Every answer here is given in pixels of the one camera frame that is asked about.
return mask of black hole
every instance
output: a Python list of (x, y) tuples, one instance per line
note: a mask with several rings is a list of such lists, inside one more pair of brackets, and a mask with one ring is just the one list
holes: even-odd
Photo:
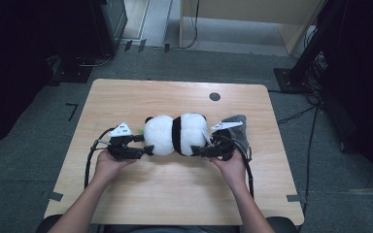
[(216, 93), (216, 92), (212, 92), (210, 94), (210, 99), (212, 101), (219, 101), (220, 100), (220, 95), (218, 93)]

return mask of person's right hand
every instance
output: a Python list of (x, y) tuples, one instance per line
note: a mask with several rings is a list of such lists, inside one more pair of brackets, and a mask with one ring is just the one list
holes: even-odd
[(235, 150), (227, 161), (216, 157), (210, 158), (210, 161), (220, 169), (223, 179), (230, 188), (245, 186), (245, 166), (238, 150)]

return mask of black tape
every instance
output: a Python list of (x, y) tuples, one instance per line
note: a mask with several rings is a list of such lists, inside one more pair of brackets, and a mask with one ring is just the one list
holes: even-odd
[(165, 44), (165, 49), (163, 50), (163, 52), (168, 52), (169, 51), (169, 47), (170, 47), (170, 45), (169, 44)]
[(300, 202), (301, 199), (299, 198), (297, 194), (294, 194), (294, 195), (287, 195), (287, 201), (288, 202)]
[(42, 196), (46, 199), (50, 199), (50, 200), (58, 201), (58, 202), (60, 202), (63, 198), (63, 194), (60, 194), (57, 192), (48, 192), (48, 191), (44, 191)]
[(125, 45), (125, 51), (130, 50), (132, 46), (132, 41), (128, 41)]
[(69, 116), (69, 119), (68, 121), (71, 121), (72, 117), (74, 117), (74, 114), (75, 112), (77, 111), (78, 109), (78, 104), (70, 104), (70, 103), (66, 103), (67, 106), (75, 106), (74, 110), (72, 111), (72, 114)]
[(141, 52), (145, 48), (145, 44), (147, 43), (147, 39), (141, 41), (141, 45), (139, 45), (138, 52)]

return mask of panda plush toy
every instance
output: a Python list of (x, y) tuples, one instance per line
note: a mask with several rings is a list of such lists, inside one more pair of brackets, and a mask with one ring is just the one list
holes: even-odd
[(207, 120), (200, 114), (183, 114), (175, 119), (170, 116), (148, 117), (144, 139), (146, 146), (153, 146), (154, 155), (168, 155), (176, 151), (191, 156), (191, 146), (206, 145), (203, 131), (207, 130)]

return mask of wire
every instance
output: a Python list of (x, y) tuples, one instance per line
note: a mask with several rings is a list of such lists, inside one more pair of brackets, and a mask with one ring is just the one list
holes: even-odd
[(342, 15), (342, 21), (341, 21), (341, 28), (340, 28), (340, 36), (338, 38), (338, 49), (341, 47), (341, 38), (342, 38), (342, 30), (344, 27), (344, 21), (345, 21), (345, 14), (347, 12), (348, 4), (350, 3), (350, 0), (347, 0), (347, 3), (345, 4), (344, 14)]
[(108, 59), (102, 63), (99, 63), (99, 64), (93, 64), (93, 65), (85, 65), (85, 64), (78, 64), (79, 66), (85, 66), (85, 67), (97, 67), (97, 66), (103, 66), (105, 65), (109, 60), (111, 60), (112, 58), (112, 55), (110, 54)]
[(233, 141), (233, 140), (231, 140), (231, 139), (229, 139), (229, 138), (227, 138), (225, 136), (222, 136), (222, 135), (213, 135), (213, 137), (219, 137), (219, 138), (225, 139), (226, 141), (232, 143), (235, 146), (235, 148), (241, 153), (242, 160), (244, 162), (244, 166), (245, 166), (245, 168), (247, 170), (247, 174), (248, 174), (248, 186), (249, 186), (250, 194), (254, 198), (254, 177), (253, 177), (253, 173), (252, 173), (251, 167), (250, 167), (250, 159), (248, 158), (248, 155), (244, 151), (242, 151), (242, 149), (244, 147), (242, 147), (242, 149), (241, 149), (235, 143), (236, 141)]
[[(317, 114), (318, 110), (320, 108), (319, 105), (315, 106), (316, 111), (314, 114), (314, 120), (313, 120), (313, 126), (311, 127), (311, 133), (310, 133), (310, 139), (308, 142), (308, 150), (307, 150), (307, 181), (305, 183), (305, 203), (302, 207), (302, 214), (305, 216), (305, 213), (307, 211), (307, 205), (309, 203), (309, 192), (310, 192), (310, 164), (311, 164), (311, 146), (313, 142), (313, 136), (314, 136), (314, 131), (315, 131), (315, 124), (317, 120)], [(301, 232), (302, 225), (299, 226), (298, 232)]]
[(193, 37), (193, 40), (190, 42), (190, 44), (187, 46), (187, 47), (182, 47), (180, 49), (182, 50), (186, 50), (186, 49), (189, 49), (191, 48), (198, 40), (198, 13), (199, 13), (199, 0), (196, 2), (196, 10), (195, 10), (195, 23), (193, 23), (192, 19), (191, 19), (191, 22), (192, 22), (192, 27), (194, 28), (195, 30), (195, 36)]
[(90, 152), (87, 155), (87, 161), (86, 161), (84, 188), (86, 188), (88, 183), (89, 183), (90, 160), (92, 159), (93, 153), (96, 150), (100, 150), (100, 149), (96, 148), (96, 146), (98, 146), (99, 140), (101, 140), (105, 136), (105, 134), (107, 134), (110, 131), (113, 131), (114, 129), (115, 128), (109, 128), (109, 129), (105, 130), (105, 132), (103, 132), (101, 134), (101, 136), (99, 136), (99, 138), (97, 140), (95, 140), (95, 142), (93, 142), (92, 147), (90, 147)]
[(280, 120), (277, 121), (277, 123), (278, 123), (278, 124), (283, 124), (283, 123), (287, 123), (288, 121), (290, 121), (290, 120), (292, 120), (292, 119), (300, 118), (303, 114), (305, 114), (305, 113), (307, 113), (308, 111), (314, 109), (315, 107), (316, 107), (316, 106), (313, 106), (313, 107), (311, 107), (311, 108), (308, 108), (308, 109), (306, 109), (306, 110), (304, 110), (304, 111), (301, 111), (301, 112), (299, 112), (299, 113), (297, 113), (297, 114), (294, 114), (294, 115), (292, 115), (292, 116), (290, 116), (290, 117), (288, 117), (288, 118), (280, 119)]

